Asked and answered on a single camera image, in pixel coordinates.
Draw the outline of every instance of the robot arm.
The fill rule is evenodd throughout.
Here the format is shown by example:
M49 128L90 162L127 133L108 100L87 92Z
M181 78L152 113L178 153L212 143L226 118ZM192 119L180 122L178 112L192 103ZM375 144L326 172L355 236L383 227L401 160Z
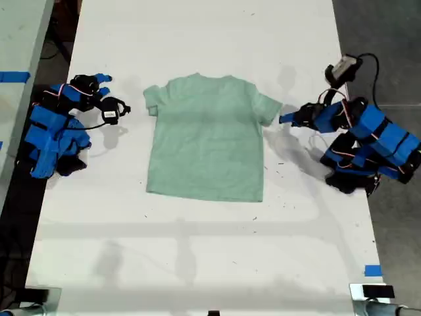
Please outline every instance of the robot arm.
M55 171L68 176L86 168L78 158L79 152L91 145L86 130L105 124L115 125L120 117L130 112L130 107L115 97L103 99L110 89L99 85L111 80L106 74L77 75L69 84L49 86L38 93L34 97L17 163L28 165L34 178L49 178ZM86 112L94 107L101 110L104 120L98 126L85 127L69 114L73 109Z
M336 66L330 65L325 75L331 88L323 102L320 95L317 103L307 103L297 112L280 117L280 123L291 122L292 126L321 133L335 132L339 128L347 130L336 138L320 160L334 171L326 183L344 193L365 188L370 195L377 188L381 174L402 183L412 178L421 164L421 143L416 136L392 123L375 101L374 105L363 97L349 101L343 95L343 100L331 104L339 92L337 89L354 79L361 64L360 57L346 55Z

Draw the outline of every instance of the blue painter's tape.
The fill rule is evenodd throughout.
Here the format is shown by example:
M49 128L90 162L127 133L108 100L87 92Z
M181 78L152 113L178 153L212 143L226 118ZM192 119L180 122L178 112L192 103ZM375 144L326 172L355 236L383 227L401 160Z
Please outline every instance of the blue painter's tape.
M0 82L23 82L28 81L31 74L27 71L0 71Z
M383 275L382 267L380 265L366 265L364 275L366 277L381 277Z

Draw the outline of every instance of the dark floor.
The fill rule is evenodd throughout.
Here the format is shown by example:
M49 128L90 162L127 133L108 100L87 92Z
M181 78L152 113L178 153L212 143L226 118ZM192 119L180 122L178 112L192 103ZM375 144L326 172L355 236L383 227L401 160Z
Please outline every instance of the dark floor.
M383 105L421 103L421 1L333 0L343 53L375 53L381 60L377 100ZM372 67L362 67L351 95L370 95Z
M421 105L417 106L421 103L421 1L333 2L342 52L377 54L381 63L377 91L379 105L391 120L421 137ZM66 46L72 49L71 43ZM54 53L55 48L46 44L43 56ZM67 63L58 54L40 62L36 83L64 82L67 72ZM351 97L371 96L374 72L372 61L364 63L355 83L348 86ZM14 174L7 206L0 218L0 226L8 229L3 234L10 239L7 242L12 245L11 257L24 258L8 263L9 275L15 275L15 278L11 280L8 276L6 282L17 287L23 286L26 278L45 186L42 181L30 180L22 190L22 183L27 180L22 177L17 172ZM421 281L421 193L417 190L420 185L421 172L407 185L384 177L379 189L368 200L385 281L394 285L397 303L418 308L421 308L421 288L418 285ZM28 197L30 206L22 203Z
M421 1L334 0L341 50L380 60L377 101L386 115L421 137ZM350 96L371 94L373 61L364 63ZM421 308L421 172L403 185L383 177L368 203L385 281L397 302Z

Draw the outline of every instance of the mint green t-shirt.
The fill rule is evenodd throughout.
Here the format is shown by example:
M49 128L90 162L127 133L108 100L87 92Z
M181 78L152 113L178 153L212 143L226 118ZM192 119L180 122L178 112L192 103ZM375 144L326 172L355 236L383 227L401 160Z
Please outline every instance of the mint green t-shirt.
M225 76L177 78L144 91L157 117L147 192L211 201L262 201L263 139L281 103Z

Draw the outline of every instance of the white table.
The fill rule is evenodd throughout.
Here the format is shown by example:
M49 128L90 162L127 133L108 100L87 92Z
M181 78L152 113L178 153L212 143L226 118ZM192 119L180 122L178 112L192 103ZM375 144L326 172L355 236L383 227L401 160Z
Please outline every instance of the white table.
M334 136L266 129L262 203L145 192L145 88L232 74L299 107L340 55L329 0L84 0L69 78L111 74L132 113L89 132L86 170L49 181L27 286L62 288L59 315L353 315L349 283L382 278L363 273L379 263L365 193L325 185L312 158Z
M26 84L0 83L0 213L28 111L53 0L0 0L0 71L28 71Z

